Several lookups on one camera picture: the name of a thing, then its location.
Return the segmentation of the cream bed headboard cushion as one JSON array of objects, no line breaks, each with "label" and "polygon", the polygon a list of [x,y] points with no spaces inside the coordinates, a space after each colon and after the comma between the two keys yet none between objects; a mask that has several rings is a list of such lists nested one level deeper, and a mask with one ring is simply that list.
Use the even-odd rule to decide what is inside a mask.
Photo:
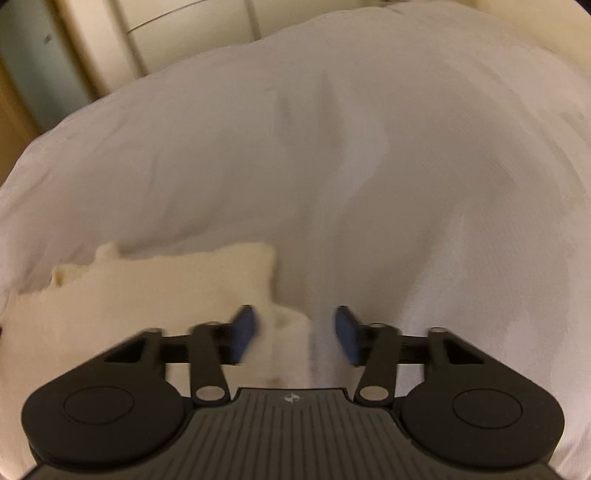
[{"label": "cream bed headboard cushion", "polygon": [[590,13],[572,0],[475,1],[490,13],[590,71]]}]

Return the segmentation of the white sliding wardrobe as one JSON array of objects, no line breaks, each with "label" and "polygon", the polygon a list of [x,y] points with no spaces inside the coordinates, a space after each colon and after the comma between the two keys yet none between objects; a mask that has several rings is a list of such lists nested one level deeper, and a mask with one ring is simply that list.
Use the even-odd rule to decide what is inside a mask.
[{"label": "white sliding wardrobe", "polygon": [[332,11],[377,1],[56,1],[101,96],[201,52],[262,39]]}]

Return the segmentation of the lavender bed sheet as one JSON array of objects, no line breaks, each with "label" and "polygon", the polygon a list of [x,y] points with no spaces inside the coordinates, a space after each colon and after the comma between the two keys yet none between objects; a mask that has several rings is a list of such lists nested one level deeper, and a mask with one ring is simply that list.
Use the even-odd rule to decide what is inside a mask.
[{"label": "lavender bed sheet", "polygon": [[[338,306],[411,335],[443,326],[558,399],[552,465],[589,477],[590,71],[451,1],[335,12],[179,62],[19,158],[1,315],[106,244],[143,260],[247,243],[273,248],[273,301],[311,322],[310,386],[355,384]],[[34,465],[25,399],[1,397],[8,479]]]}]

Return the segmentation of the cream knit striped sweater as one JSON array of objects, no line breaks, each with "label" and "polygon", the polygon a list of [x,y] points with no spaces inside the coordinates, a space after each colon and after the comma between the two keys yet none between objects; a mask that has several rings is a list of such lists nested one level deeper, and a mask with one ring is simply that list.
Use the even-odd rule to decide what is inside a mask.
[{"label": "cream knit striped sweater", "polygon": [[50,285],[13,296],[1,315],[1,397],[23,401],[37,387],[135,333],[179,335],[256,310],[256,336],[228,383],[303,388],[311,384],[311,322],[273,301],[276,252],[262,243],[211,253],[124,260],[106,244],[88,266],[60,265]]}]

